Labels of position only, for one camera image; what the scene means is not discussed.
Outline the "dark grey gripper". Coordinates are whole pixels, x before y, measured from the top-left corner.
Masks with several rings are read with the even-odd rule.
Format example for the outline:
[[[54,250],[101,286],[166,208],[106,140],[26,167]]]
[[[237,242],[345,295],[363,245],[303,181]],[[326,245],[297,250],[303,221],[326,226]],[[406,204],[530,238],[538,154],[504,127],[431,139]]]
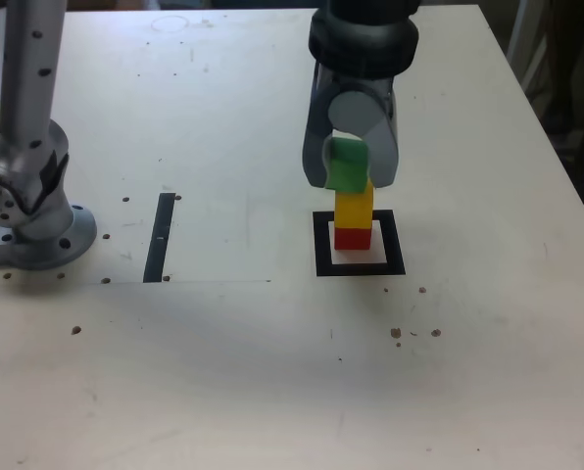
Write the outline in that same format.
[[[325,187],[323,148],[333,127],[359,137],[366,144],[367,174],[375,188],[394,183],[399,166],[395,126],[382,105],[370,96],[393,101],[393,82],[393,78],[353,78],[315,66],[302,149],[303,170],[311,186]]]

